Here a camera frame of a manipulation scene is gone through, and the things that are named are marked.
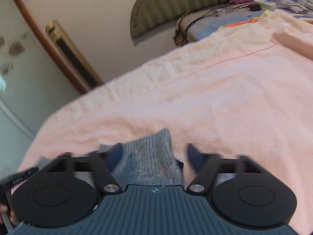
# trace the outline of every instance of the gray sock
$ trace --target gray sock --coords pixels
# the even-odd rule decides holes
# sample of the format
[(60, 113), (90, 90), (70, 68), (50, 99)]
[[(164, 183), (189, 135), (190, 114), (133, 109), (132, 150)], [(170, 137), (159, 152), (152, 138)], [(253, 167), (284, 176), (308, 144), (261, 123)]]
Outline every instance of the gray sock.
[[(123, 143), (122, 146), (122, 159), (112, 172), (122, 188), (126, 184), (183, 185), (181, 170), (171, 151), (168, 129)], [(109, 148), (101, 144), (99, 151), (107, 151)]]

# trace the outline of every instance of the bed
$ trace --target bed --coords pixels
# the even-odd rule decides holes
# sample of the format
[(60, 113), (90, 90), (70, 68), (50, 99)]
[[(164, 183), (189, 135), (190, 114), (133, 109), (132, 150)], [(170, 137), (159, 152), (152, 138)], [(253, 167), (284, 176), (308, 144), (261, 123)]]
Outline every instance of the bed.
[[(266, 9), (251, 11), (247, 4), (214, 5), (209, 8), (184, 14), (177, 22), (173, 37), (176, 46), (181, 47), (190, 42), (197, 42), (219, 30), (220, 26), (249, 21), (266, 15)], [(284, 10), (295, 18), (313, 18), (313, 12), (306, 15)]]
[(162, 128), (195, 176), (186, 145), (226, 158), (248, 155), (296, 194), (290, 225), (313, 230), (313, 26), (275, 11), (215, 32), (82, 96), (43, 124), (20, 170), (63, 152), (127, 142)]

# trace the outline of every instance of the wooden door frame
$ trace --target wooden door frame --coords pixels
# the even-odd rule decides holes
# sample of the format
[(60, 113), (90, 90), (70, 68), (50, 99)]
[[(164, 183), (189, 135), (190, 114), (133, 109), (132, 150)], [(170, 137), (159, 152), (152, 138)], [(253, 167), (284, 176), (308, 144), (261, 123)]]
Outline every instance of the wooden door frame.
[(49, 54), (51, 59), (55, 62), (55, 64), (60, 68), (60, 70), (64, 73), (64, 75), (68, 78), (68, 80), (73, 84), (73, 86), (81, 93), (85, 94), (88, 90), (85, 86), (77, 79), (77, 77), (71, 72), (68, 66), (65, 64), (63, 59), (57, 53), (55, 48), (49, 43), (47, 38), (44, 36), (43, 32), (40, 30), (38, 25), (35, 23), (32, 16), (29, 14), (25, 4), (22, 0), (14, 0), (16, 6), (18, 7), (19, 11), (21, 12), (24, 20), (27, 22), (28, 26), (32, 29), (33, 33)]

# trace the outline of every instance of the white wall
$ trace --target white wall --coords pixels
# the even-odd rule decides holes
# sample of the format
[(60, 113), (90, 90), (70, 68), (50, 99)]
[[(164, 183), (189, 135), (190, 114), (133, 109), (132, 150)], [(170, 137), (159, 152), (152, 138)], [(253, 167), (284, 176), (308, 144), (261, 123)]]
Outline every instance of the white wall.
[[(13, 64), (7, 75), (2, 73), (6, 88), (0, 91), (0, 99), (36, 134), (53, 112), (79, 97), (79, 93), (41, 48), (13, 0), (0, 0), (0, 4), (0, 35), (5, 39), (0, 48), (0, 66)], [(11, 56), (9, 48), (16, 41), (25, 52)]]
[(16, 172), (32, 139), (0, 109), (0, 179)]
[(23, 0), (43, 31), (57, 19), (105, 82), (175, 48), (175, 22), (132, 41), (129, 21), (135, 1)]

